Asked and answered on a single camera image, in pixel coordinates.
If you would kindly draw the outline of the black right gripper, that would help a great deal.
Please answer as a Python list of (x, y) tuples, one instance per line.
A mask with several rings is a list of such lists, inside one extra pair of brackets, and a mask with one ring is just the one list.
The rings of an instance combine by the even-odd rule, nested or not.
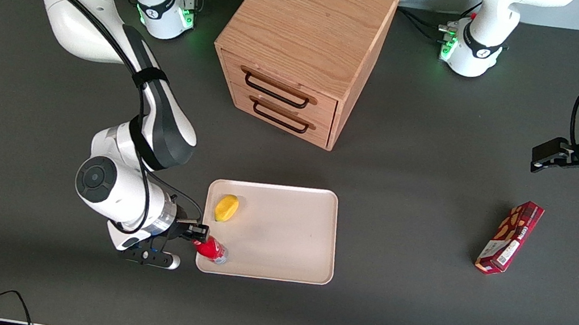
[(166, 231), (165, 238), (167, 240), (174, 240), (176, 238), (183, 238), (192, 240), (192, 236), (208, 237), (209, 226), (196, 224), (196, 221), (186, 219), (175, 219), (170, 228)]

